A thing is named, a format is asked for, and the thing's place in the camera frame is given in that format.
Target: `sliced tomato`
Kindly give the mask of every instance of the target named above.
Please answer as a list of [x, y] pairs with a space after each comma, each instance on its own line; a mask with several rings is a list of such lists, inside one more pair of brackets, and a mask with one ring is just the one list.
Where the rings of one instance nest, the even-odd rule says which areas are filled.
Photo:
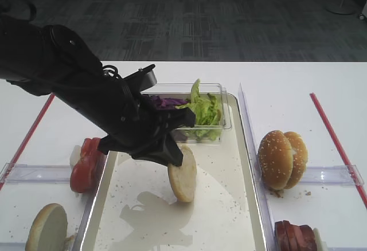
[[97, 150], [99, 138], [86, 138], [81, 147], [80, 159], [73, 168], [70, 176], [70, 188], [77, 193], [85, 193], [96, 185], [96, 169], [98, 161], [104, 155]]

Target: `black robotic arm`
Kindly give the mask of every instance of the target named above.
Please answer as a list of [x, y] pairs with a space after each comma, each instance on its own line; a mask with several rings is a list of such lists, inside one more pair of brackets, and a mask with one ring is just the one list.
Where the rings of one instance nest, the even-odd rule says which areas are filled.
[[39, 28], [0, 14], [0, 79], [33, 95], [54, 93], [108, 135], [99, 150], [129, 153], [134, 159], [182, 164], [170, 132], [193, 127], [190, 109], [157, 110], [141, 91], [157, 81], [154, 65], [121, 78], [102, 66], [84, 41], [60, 26]]

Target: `sliced meat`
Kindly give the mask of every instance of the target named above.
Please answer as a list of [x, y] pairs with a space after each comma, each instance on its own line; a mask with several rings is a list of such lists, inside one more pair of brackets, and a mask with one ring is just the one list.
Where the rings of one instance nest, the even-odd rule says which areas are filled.
[[294, 234], [296, 236], [298, 250], [300, 251], [308, 251], [307, 249], [307, 242], [303, 238], [302, 231], [298, 225], [292, 225]]
[[300, 230], [302, 231], [303, 238], [307, 244], [307, 251], [317, 251], [315, 234], [309, 225], [301, 225]]
[[289, 240], [290, 251], [299, 251], [297, 246], [296, 236], [294, 234], [294, 229], [289, 221], [283, 221], [284, 228]]
[[278, 242], [280, 251], [290, 251], [286, 229], [284, 228], [282, 221], [275, 223], [275, 238]]

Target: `red straw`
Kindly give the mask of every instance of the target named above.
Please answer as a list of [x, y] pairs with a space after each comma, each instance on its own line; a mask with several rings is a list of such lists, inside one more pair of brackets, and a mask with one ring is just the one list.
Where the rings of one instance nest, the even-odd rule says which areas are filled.
[[[32, 137], [34, 131], [36, 130], [38, 124], [41, 122], [42, 118], [44, 117], [48, 107], [51, 105], [52, 100], [54, 99], [55, 95], [51, 93], [51, 95], [48, 97], [45, 105], [42, 107], [40, 113], [38, 114], [37, 118], [33, 122], [32, 126], [30, 127], [28, 133], [25, 135], [21, 145], [19, 146], [17, 152], [14, 154], [13, 158], [10, 161], [10, 164], [8, 166], [8, 169], [5, 172], [5, 178], [10, 174], [11, 169], [14, 167], [14, 164], [18, 161], [19, 157], [21, 156], [22, 152], [24, 151], [25, 147], [27, 146], [27, 143], [29, 139]], [[3, 187], [4, 183], [0, 183], [0, 190]]]
[[[311, 96], [311, 99], [312, 101], [314, 102], [315, 106], [316, 106], [316, 109], [317, 111], [319, 112], [320, 114], [320, 117], [323, 121], [323, 123], [325, 124], [341, 158], [343, 159], [344, 161], [344, 164], [348, 166], [349, 168], [349, 172], [350, 172], [350, 175], [352, 176], [352, 178], [354, 179], [354, 181], [356, 181], [356, 175], [354, 174], [354, 171], [352, 170], [352, 168], [350, 168], [350, 166], [352, 165], [348, 156], [346, 155], [346, 152], [344, 151], [343, 147], [342, 147], [342, 144], [340, 143], [336, 133], [334, 132], [329, 120], [327, 119], [327, 116], [325, 114], [325, 112], [323, 111], [321, 105], [320, 105], [320, 102], [319, 100], [317, 99], [316, 95], [314, 93], [310, 93], [310, 96]], [[357, 188], [357, 191], [358, 193], [360, 194], [362, 200], [363, 200], [363, 203], [365, 204], [366, 208], [367, 208], [367, 195], [366, 195], [366, 191], [365, 189], [363, 188], [362, 185], [356, 185], [356, 188]]]

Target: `red cabbage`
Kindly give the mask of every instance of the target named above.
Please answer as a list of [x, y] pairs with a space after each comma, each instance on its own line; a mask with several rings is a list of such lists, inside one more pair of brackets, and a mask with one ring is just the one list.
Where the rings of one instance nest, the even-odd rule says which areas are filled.
[[153, 102], [157, 109], [175, 109], [175, 106], [186, 105], [188, 101], [179, 98], [160, 98], [158, 95], [143, 95]]

